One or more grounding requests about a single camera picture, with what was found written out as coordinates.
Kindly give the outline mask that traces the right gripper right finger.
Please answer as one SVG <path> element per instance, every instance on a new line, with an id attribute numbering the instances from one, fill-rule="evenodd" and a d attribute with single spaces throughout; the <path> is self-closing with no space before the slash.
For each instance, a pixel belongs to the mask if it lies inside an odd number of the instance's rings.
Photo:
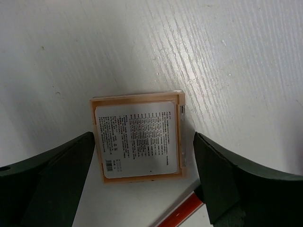
<path id="1" fill-rule="evenodd" d="M 215 227 L 300 227 L 303 178 L 248 160 L 201 133 L 194 153 L 202 202 Z"/>

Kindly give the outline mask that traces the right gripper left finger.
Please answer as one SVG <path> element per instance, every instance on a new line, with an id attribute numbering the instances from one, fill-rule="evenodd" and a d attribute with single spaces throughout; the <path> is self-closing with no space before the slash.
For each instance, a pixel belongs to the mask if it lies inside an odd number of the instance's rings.
<path id="1" fill-rule="evenodd" d="M 0 169 L 2 227 L 71 227 L 95 149 L 86 132 Z"/>

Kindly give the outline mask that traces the beige compact with label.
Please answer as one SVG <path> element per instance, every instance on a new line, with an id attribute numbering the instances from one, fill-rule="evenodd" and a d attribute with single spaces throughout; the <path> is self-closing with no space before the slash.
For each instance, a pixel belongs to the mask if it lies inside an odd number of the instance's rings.
<path id="1" fill-rule="evenodd" d="M 104 183 L 186 176 L 182 90 L 95 97 L 89 104 Z"/>

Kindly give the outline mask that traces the red black lipstick tube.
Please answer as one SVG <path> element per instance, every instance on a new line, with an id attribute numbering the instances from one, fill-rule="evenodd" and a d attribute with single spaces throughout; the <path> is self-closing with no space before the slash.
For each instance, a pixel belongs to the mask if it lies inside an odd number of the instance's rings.
<path id="1" fill-rule="evenodd" d="M 179 227 L 204 205 L 202 185 L 192 190 L 178 205 L 151 227 Z"/>

